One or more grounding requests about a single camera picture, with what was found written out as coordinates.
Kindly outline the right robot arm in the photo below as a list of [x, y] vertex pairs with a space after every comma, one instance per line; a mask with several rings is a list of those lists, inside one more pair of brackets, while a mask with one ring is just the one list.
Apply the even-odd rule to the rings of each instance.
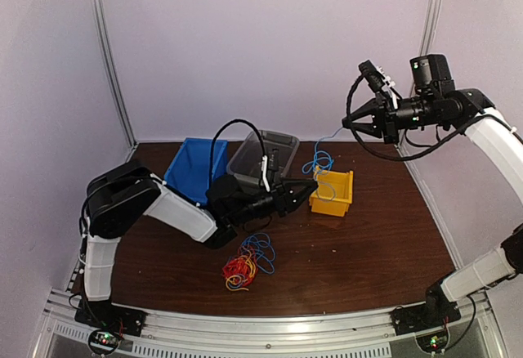
[[364, 262], [369, 307], [419, 308], [438, 325], [457, 301], [522, 271], [522, 231], [501, 215], [522, 201], [522, 139], [475, 88], [458, 90], [442, 55], [414, 58], [415, 93], [396, 96], [370, 61], [373, 98], [346, 107], [359, 163], [356, 228], [378, 247]]

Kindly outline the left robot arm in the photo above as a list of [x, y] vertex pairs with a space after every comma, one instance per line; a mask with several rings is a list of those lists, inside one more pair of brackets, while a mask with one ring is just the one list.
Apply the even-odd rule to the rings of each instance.
[[133, 160], [93, 179], [87, 186], [79, 225], [83, 246], [82, 299], [87, 317], [101, 329], [112, 327], [112, 277], [122, 238], [142, 219], [152, 219], [211, 249], [224, 247], [237, 228], [257, 219], [297, 211], [318, 188], [312, 179], [263, 177], [248, 193], [225, 173], [212, 179], [199, 205]]

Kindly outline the yellow plastic bin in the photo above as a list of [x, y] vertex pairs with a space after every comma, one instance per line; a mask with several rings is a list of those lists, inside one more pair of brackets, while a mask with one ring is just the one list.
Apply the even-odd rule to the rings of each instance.
[[352, 205], [354, 172], [315, 172], [318, 188], [309, 198], [313, 213], [345, 217]]

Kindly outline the grey transparent plastic tub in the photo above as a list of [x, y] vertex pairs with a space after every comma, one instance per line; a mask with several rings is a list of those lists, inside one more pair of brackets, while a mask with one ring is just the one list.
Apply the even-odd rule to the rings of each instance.
[[[276, 183], [288, 175], [288, 170], [299, 147], [299, 140], [292, 135], [261, 130], [261, 138], [266, 151], [278, 150], [279, 171], [274, 175]], [[261, 179], [262, 149], [254, 132], [250, 132], [233, 154], [226, 172], [234, 176], [246, 193], [259, 190]]]

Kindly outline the blue plastic bin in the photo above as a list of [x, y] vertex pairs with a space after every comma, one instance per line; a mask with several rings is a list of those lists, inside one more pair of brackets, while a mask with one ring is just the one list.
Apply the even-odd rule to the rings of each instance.
[[202, 206], [208, 203], [211, 145], [211, 139], [186, 138], [164, 174], [170, 187]]

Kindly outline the right aluminium frame post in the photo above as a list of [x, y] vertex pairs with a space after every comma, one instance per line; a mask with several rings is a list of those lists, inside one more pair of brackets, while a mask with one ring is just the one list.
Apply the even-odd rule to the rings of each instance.
[[427, 10], [422, 30], [419, 55], [425, 56], [431, 51], [436, 38], [443, 0], [427, 0]]

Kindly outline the aluminium front rail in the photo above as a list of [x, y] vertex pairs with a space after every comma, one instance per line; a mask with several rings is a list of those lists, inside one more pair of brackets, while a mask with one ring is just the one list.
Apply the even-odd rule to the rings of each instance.
[[[100, 357], [87, 345], [94, 329], [74, 320], [77, 298], [52, 289], [28, 357]], [[447, 325], [444, 354], [420, 344], [441, 327], [399, 335], [391, 322], [394, 307], [343, 314], [287, 317], [191, 315], [137, 307], [145, 313], [141, 335], [124, 336], [107, 357], [508, 357], [494, 311], [484, 293], [473, 306], [459, 303], [461, 319]]]

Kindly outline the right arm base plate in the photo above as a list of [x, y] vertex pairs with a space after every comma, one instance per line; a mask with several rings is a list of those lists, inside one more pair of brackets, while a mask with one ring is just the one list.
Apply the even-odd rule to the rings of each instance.
[[400, 336], [442, 327], [446, 321], [458, 321], [461, 319], [461, 313], [455, 305], [438, 311], [422, 303], [411, 307], [397, 306], [390, 312], [390, 317], [396, 335]]

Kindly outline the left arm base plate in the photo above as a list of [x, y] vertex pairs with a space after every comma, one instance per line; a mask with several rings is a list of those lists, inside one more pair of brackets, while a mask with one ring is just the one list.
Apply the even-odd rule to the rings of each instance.
[[145, 318], [144, 311], [113, 305], [80, 308], [74, 315], [74, 320], [80, 324], [136, 337], [141, 336]]

